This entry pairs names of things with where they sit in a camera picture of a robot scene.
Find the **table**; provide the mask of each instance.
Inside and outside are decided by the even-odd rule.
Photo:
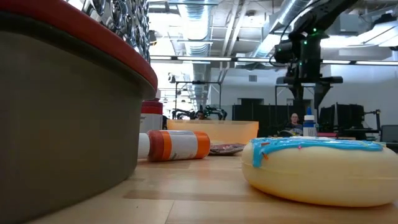
[[[339,208],[291,202],[252,188],[239,156],[139,165],[128,180],[34,224],[398,223],[398,203]]]

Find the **air duct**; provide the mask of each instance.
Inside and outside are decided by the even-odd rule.
[[[252,57],[266,57],[268,53],[274,48],[275,35],[272,32],[285,27],[289,22],[297,17],[301,10],[303,10],[312,0],[285,0],[280,6],[280,10],[274,20],[269,19],[267,24],[263,27],[262,43],[252,53]]]
[[[184,38],[188,40],[208,40],[208,31],[210,27],[210,12],[211,6],[200,5],[200,4],[186,4],[178,5],[181,18],[184,24]],[[209,56],[209,44],[201,42],[187,42],[185,44],[187,55],[189,56]],[[193,64],[193,79],[208,81],[206,75],[209,74],[210,67],[206,64]],[[193,97],[203,98],[204,89],[208,89],[208,86],[197,85],[193,86]]]

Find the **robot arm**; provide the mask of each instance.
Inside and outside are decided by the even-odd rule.
[[[329,0],[309,10],[298,18],[288,40],[275,46],[275,60],[290,63],[284,77],[277,79],[277,84],[288,84],[296,100],[303,99],[302,83],[314,83],[314,104],[318,109],[322,99],[330,89],[331,83],[342,83],[342,77],[323,78],[320,74],[320,42],[328,36],[324,33],[336,18],[358,0]]]

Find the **plastic tub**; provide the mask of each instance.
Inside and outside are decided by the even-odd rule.
[[[247,144],[257,137],[257,121],[167,120],[168,130],[203,131],[212,144]]]
[[[137,163],[150,65],[65,1],[0,1],[0,223],[72,205]]]

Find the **ceiling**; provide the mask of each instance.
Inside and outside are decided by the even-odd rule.
[[[228,48],[231,47],[231,56],[242,55],[250,57],[262,40],[264,39],[263,27],[270,21],[270,16],[277,13],[283,1],[281,0],[253,0],[245,1],[246,10],[243,10],[243,0],[238,4],[237,13],[232,19],[234,0],[218,1],[216,6],[213,6],[210,11],[210,24],[208,26],[208,39],[205,40],[210,45],[208,56],[220,57],[228,55]],[[373,20],[372,15],[376,13],[384,14],[391,10],[397,12],[397,2],[395,0],[362,0],[359,1],[352,9],[347,10],[347,13],[353,15],[358,19],[358,27],[362,33]],[[150,29],[155,31],[157,37],[156,44],[150,48],[151,55],[188,55],[186,50],[186,31],[191,29],[189,24],[182,19],[182,17],[175,12],[178,12],[180,5],[176,6],[169,4],[170,12],[167,13],[150,13]],[[227,48],[223,52],[224,40],[228,32],[228,25],[230,21],[234,20],[231,34],[227,42]],[[279,43],[280,36],[276,35],[274,41],[269,42],[272,46]],[[334,46],[335,43],[340,43],[339,36],[332,36],[329,40],[323,42],[323,58],[335,60],[384,60],[391,56],[391,50],[388,47],[350,47],[339,48]],[[195,66],[189,66],[185,63],[157,63],[153,62],[152,66],[159,77],[159,88],[166,93],[162,94],[162,101],[166,104],[166,108],[173,108],[175,98],[175,84],[169,83],[169,76],[172,74],[177,81],[192,81],[195,78]],[[210,75],[205,81],[217,81],[220,74],[220,64],[211,63],[208,66],[211,69],[208,71]],[[259,86],[265,83],[273,82],[276,77],[284,75],[284,70],[254,70],[247,71],[245,69],[235,69],[235,65],[231,65],[226,73],[223,85],[238,85],[245,81],[248,82],[250,74],[257,75],[257,82],[249,83],[249,85]],[[184,107],[184,110],[194,109],[196,101],[199,101],[198,96],[202,97],[201,103],[206,100],[206,88],[187,87],[187,92],[178,96],[178,102],[184,100],[186,103],[178,103],[178,107]]]

